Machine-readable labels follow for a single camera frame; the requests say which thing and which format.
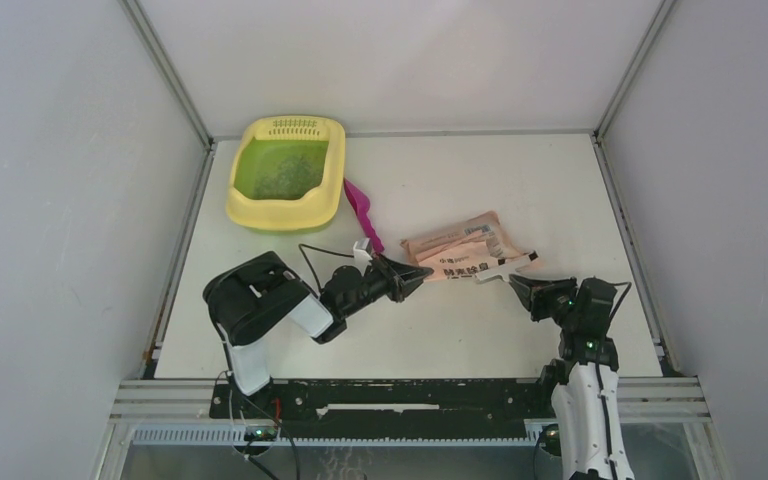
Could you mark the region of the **peach cat litter bag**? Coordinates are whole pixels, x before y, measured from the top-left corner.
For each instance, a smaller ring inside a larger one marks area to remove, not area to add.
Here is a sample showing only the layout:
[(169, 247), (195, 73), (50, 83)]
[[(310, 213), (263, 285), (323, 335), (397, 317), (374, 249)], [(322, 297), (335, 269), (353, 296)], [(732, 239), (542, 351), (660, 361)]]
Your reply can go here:
[(404, 239), (410, 264), (432, 268), (428, 282), (473, 278), (481, 270), (536, 253), (517, 247), (494, 211)]

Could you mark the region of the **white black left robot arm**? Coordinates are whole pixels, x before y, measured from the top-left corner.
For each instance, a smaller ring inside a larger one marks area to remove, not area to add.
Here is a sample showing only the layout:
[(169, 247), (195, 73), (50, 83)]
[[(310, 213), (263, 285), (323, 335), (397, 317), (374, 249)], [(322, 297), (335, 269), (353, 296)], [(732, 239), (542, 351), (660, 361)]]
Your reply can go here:
[(373, 253), (362, 269), (343, 265), (314, 290), (268, 251), (215, 277), (202, 298), (236, 387), (234, 404), (250, 417), (270, 409), (272, 377), (264, 338), (280, 322), (289, 320), (316, 343), (326, 344), (347, 329), (349, 317), (382, 298), (406, 300), (433, 273)]

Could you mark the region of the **magenta plastic scoop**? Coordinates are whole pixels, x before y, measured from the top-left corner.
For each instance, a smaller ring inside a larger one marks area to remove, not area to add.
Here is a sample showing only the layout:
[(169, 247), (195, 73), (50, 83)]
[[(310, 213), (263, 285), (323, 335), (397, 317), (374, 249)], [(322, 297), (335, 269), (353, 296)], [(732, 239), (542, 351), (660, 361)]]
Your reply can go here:
[(370, 218), (371, 200), (359, 187), (348, 179), (343, 180), (343, 189), (365, 237), (370, 241), (373, 251), (383, 253), (385, 247)]

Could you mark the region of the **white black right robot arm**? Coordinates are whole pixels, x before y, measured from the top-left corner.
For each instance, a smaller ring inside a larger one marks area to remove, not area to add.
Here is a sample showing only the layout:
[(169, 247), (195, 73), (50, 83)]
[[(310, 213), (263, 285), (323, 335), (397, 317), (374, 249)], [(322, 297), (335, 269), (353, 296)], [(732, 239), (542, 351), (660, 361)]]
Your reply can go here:
[(563, 477), (633, 479), (618, 407), (618, 352), (608, 336), (633, 283), (515, 274), (508, 283), (532, 321), (560, 328), (558, 357), (541, 371), (537, 393), (556, 418)]

